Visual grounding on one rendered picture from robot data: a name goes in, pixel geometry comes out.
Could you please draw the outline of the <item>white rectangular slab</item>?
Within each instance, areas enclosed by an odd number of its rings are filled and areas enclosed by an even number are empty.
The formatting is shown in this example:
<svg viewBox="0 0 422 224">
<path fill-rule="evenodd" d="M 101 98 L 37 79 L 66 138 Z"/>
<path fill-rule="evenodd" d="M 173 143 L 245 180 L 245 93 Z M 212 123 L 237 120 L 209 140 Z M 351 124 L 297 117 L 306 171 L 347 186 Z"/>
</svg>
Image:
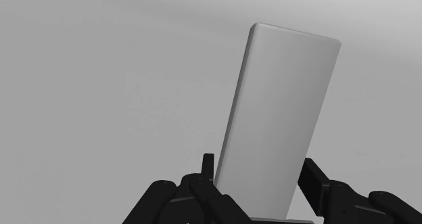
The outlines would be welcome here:
<svg viewBox="0 0 422 224">
<path fill-rule="evenodd" d="M 329 37 L 251 27 L 214 178 L 249 217 L 286 218 L 340 48 Z"/>
</svg>

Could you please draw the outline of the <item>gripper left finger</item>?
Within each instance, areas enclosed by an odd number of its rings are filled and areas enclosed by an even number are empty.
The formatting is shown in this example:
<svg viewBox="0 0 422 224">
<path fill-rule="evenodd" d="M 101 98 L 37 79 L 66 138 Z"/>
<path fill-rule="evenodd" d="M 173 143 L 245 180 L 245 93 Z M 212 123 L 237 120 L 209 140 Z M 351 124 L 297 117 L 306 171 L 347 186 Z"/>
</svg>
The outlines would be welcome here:
<svg viewBox="0 0 422 224">
<path fill-rule="evenodd" d="M 205 153 L 200 173 L 181 183 L 154 181 L 122 224 L 252 224 L 251 218 L 213 184 L 214 154 Z"/>
</svg>

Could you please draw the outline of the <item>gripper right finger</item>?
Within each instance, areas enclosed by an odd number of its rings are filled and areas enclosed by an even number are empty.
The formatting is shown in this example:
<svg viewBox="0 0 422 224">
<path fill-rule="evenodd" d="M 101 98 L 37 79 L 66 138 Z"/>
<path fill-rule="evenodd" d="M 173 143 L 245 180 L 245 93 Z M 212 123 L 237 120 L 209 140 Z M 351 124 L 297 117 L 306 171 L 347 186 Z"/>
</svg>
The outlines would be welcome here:
<svg viewBox="0 0 422 224">
<path fill-rule="evenodd" d="M 398 196 L 385 191 L 362 196 L 347 183 L 330 180 L 310 158 L 298 186 L 323 224 L 422 224 L 422 213 Z"/>
</svg>

